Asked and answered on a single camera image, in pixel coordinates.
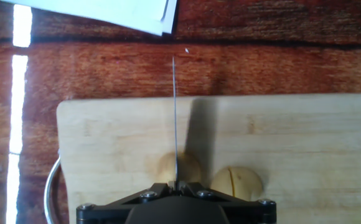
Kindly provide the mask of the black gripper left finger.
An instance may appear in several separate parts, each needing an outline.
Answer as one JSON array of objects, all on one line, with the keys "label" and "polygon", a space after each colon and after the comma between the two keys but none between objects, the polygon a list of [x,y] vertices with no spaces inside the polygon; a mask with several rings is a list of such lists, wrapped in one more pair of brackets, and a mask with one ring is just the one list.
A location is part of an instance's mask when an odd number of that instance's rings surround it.
[{"label": "black gripper left finger", "polygon": [[76,224],[124,222],[137,205],[172,196],[177,193],[177,182],[155,183],[150,188],[136,192],[106,205],[83,203],[76,208]]}]

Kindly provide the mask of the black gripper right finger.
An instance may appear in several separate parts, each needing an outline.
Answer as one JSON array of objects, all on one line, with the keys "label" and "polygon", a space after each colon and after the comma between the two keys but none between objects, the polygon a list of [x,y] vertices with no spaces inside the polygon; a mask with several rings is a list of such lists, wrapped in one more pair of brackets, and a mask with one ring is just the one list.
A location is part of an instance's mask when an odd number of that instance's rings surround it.
[{"label": "black gripper right finger", "polygon": [[242,200],[199,182],[179,182],[179,196],[187,199],[181,214],[196,223],[276,223],[276,202]]}]

